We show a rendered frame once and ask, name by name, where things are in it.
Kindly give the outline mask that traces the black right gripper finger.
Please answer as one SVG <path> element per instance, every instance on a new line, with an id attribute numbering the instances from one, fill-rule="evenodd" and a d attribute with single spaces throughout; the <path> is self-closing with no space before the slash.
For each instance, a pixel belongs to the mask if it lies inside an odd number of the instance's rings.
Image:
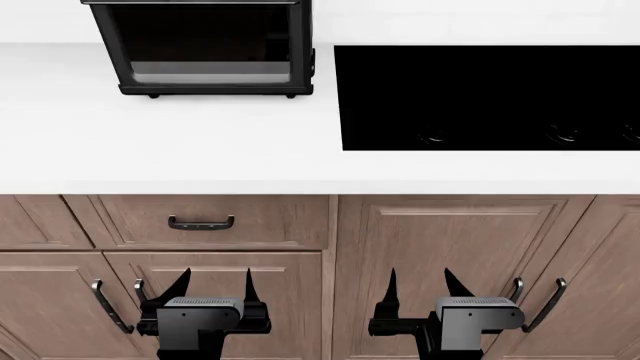
<path id="1" fill-rule="evenodd" d="M 399 308 L 396 272 L 395 269 L 392 269 L 386 293 L 383 299 L 375 305 L 373 318 L 376 320 L 398 319 Z"/>
<path id="2" fill-rule="evenodd" d="M 448 268 L 444 269 L 446 287 L 451 297 L 475 297 Z"/>

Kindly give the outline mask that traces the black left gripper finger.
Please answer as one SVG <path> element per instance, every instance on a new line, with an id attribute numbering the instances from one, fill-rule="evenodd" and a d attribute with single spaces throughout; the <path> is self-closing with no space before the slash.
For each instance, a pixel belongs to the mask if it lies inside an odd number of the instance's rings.
<path id="1" fill-rule="evenodd" d="M 188 290 L 191 278 L 191 269 L 186 269 L 174 283 L 167 288 L 160 296 L 154 299 L 148 299 L 140 304 L 142 312 L 154 312 L 157 308 L 161 308 L 176 297 L 184 297 Z"/>
<path id="2" fill-rule="evenodd" d="M 245 297 L 244 297 L 244 313 L 245 314 L 267 314 L 268 308 L 265 302 L 262 302 L 255 290 L 251 269 L 247 269 L 245 281 Z"/>

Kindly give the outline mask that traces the wooden cabinet door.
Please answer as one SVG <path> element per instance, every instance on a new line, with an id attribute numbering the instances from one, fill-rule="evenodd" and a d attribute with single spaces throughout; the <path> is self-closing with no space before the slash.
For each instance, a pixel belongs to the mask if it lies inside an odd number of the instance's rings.
<path id="1" fill-rule="evenodd" d="M 150 298 L 163 293 L 184 270 L 188 296 L 245 296 L 248 278 L 268 306 L 267 335 L 230 335 L 223 360 L 321 360 L 321 255 L 247 252 L 108 252 L 120 280 L 143 279 Z"/>
<path id="2" fill-rule="evenodd" d="M 565 293 L 531 332 L 503 332 L 483 360 L 640 360 L 640 195 L 599 195 L 520 308 L 533 320 Z"/>
<path id="3" fill-rule="evenodd" d="M 14 360 L 154 360 L 157 341 L 124 333 L 94 281 L 123 323 L 137 323 L 138 305 L 102 254 L 0 253 L 0 350 Z"/>
<path id="4" fill-rule="evenodd" d="M 409 335 L 373 337 L 368 323 L 390 281 L 399 314 L 424 318 L 452 272 L 476 296 L 532 285 L 590 195 L 343 195 L 339 198 L 332 360 L 412 360 Z"/>

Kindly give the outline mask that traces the grey oven tray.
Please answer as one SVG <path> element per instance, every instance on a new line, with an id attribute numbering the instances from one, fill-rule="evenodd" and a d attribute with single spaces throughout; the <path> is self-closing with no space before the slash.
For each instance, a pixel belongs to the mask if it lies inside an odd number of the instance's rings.
<path id="1" fill-rule="evenodd" d="M 131 62 L 133 78 L 156 84 L 287 83 L 290 62 Z"/>

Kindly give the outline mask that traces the plain wooden drawer front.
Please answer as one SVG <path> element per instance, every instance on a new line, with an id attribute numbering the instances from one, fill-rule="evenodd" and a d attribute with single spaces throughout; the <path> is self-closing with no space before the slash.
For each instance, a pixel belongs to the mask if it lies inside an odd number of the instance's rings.
<path id="1" fill-rule="evenodd" d="M 0 251 L 92 248 L 61 196 L 0 195 Z"/>

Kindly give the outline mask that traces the black glass cooktop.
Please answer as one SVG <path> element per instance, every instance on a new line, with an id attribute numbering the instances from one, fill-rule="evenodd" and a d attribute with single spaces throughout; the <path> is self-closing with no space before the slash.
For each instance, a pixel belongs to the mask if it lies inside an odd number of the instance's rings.
<path id="1" fill-rule="evenodd" d="M 347 151 L 640 152 L 621 136 L 640 127 L 640 45 L 338 45 L 334 59 Z M 421 125 L 449 143 L 422 143 Z"/>

